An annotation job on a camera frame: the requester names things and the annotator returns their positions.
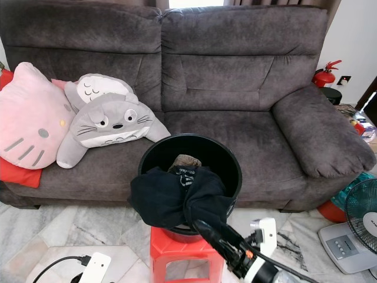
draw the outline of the marble floor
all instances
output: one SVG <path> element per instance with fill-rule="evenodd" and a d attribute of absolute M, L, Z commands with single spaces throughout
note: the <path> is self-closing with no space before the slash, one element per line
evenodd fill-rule
<path fill-rule="evenodd" d="M 317 210 L 280 213 L 274 209 L 235 209 L 228 223 L 242 236 L 249 222 L 273 217 L 278 247 L 272 258 L 318 282 L 367 282 L 368 271 L 342 274 L 327 256 L 317 232 L 332 222 Z M 101 252 L 112 258 L 103 283 L 148 282 L 150 227 L 131 208 L 41 206 L 22 210 L 0 203 L 0 282 L 32 282 L 52 261 L 67 255 Z M 83 266 L 66 261 L 48 271 L 38 283 L 70 282 Z M 167 279 L 202 278 L 208 274 L 204 261 L 173 262 Z M 226 268 L 223 283 L 239 282 Z"/>

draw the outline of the sofa backrest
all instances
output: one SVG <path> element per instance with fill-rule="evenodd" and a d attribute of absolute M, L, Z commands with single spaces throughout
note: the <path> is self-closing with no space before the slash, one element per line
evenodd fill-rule
<path fill-rule="evenodd" d="M 310 84 L 326 25 L 326 11 L 311 6 L 168 10 L 163 110 L 268 111 Z"/>
<path fill-rule="evenodd" d="M 47 78 L 120 78 L 161 111 L 161 11 L 100 2 L 1 3 L 0 35 L 12 70 L 33 63 Z"/>

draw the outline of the red cushion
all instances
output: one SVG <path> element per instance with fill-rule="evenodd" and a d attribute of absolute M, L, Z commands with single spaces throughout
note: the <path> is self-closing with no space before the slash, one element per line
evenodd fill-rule
<path fill-rule="evenodd" d="M 323 205 L 317 207 L 320 214 L 328 220 L 336 223 L 346 222 L 346 214 L 343 210 L 335 206 L 331 200 L 328 200 Z"/>
<path fill-rule="evenodd" d="M 0 90 L 10 83 L 13 79 L 13 73 L 2 70 L 0 76 Z M 0 180 L 9 183 L 17 183 L 20 185 L 37 188 L 41 179 L 42 169 L 30 170 L 21 168 L 9 163 L 0 157 Z"/>

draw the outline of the black garment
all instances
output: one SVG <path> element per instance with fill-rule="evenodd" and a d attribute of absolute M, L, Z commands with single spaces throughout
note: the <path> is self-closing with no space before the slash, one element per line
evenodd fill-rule
<path fill-rule="evenodd" d="M 156 167 L 131 182 L 130 202 L 151 226 L 171 229 L 187 221 L 193 229 L 201 219 L 220 229 L 233 201 L 225 194 L 221 179 L 206 167 L 176 166 L 170 173 Z"/>
<path fill-rule="evenodd" d="M 132 180 L 128 201 L 146 224 L 170 229 L 185 221 L 185 195 L 178 176 L 156 167 Z"/>

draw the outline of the gray sofa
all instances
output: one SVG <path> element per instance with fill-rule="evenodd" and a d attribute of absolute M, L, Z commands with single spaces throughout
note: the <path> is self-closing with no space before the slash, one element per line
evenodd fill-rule
<path fill-rule="evenodd" d="M 2 1 L 11 69 L 47 77 L 120 78 L 171 133 L 212 137 L 237 157 L 238 207 L 308 210 L 376 163 L 368 145 L 311 84 L 326 11 L 306 6 L 172 9 L 81 1 Z M 73 169 L 52 164 L 31 189 L 0 184 L 0 201 L 125 205 L 141 139 L 90 149 Z"/>

